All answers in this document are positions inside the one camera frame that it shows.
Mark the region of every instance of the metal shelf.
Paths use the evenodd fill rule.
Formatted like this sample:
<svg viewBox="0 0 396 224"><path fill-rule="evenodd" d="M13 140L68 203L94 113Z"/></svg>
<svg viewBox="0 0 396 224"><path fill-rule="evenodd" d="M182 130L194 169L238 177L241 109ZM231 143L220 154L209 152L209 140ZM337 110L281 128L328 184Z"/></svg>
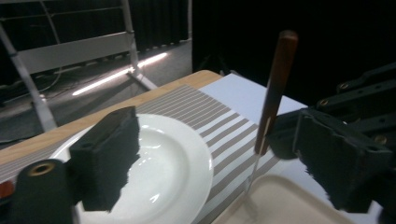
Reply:
<svg viewBox="0 0 396 224"><path fill-rule="evenodd" d="M39 2L38 0L0 0L0 4ZM137 57L136 44L134 40L134 29L132 26L131 12L128 0L120 0L121 9L125 23L125 32L103 35L95 38L83 39L53 46L37 49L16 51L9 40L6 31L0 22L0 38L6 46L11 61L17 68L18 73L30 95L32 96L35 112L40 120L44 132L57 127L55 119L46 103L41 97L31 74L63 67L73 63L81 63L88 60L105 57L125 51L130 52L131 67L134 69L132 77L148 90L156 89L150 80L140 74Z"/></svg>

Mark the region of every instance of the knife blade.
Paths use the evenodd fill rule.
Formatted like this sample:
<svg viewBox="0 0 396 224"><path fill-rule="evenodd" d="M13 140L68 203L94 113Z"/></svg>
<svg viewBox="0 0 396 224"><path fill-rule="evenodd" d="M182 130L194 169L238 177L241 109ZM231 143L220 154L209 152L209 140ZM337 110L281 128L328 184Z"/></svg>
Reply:
<svg viewBox="0 0 396 224"><path fill-rule="evenodd" d="M268 142L265 141L265 135L271 132L274 126L277 110L279 109L283 91L286 88L289 73L294 61L298 39L297 33L292 30L284 30L279 33L254 146L256 160L252 174L247 178L246 194L250 191L260 157L267 152Z"/></svg>

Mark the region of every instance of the striped cloth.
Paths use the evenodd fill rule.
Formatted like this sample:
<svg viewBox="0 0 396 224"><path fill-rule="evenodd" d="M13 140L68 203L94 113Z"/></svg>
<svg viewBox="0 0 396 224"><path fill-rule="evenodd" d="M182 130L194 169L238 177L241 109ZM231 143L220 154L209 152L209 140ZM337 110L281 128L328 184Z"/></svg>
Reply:
<svg viewBox="0 0 396 224"><path fill-rule="evenodd" d="M190 86L182 86L136 108L139 114L157 114L178 119L191 126L206 141L212 154L214 177L212 189L195 224L213 222L246 186L253 171L256 156L254 145L257 124L245 119L231 108ZM0 166L0 182L14 178L19 170L48 158L67 139ZM268 151L259 161L255 177L276 165L278 159Z"/></svg>

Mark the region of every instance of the knife handle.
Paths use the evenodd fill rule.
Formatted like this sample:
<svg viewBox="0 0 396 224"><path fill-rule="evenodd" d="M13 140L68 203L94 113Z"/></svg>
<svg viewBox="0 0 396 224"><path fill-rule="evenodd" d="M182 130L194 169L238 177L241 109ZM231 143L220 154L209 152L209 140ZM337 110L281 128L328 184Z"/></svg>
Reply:
<svg viewBox="0 0 396 224"><path fill-rule="evenodd" d="M297 44L298 35L294 31L285 30L279 33L254 147L255 153L261 156L265 155L268 148L268 142L265 141L264 136L271 132L274 126L277 110L294 61Z"/></svg>
<svg viewBox="0 0 396 224"><path fill-rule="evenodd" d="M0 184L0 199L6 198L14 192L14 184L8 180Z"/></svg>

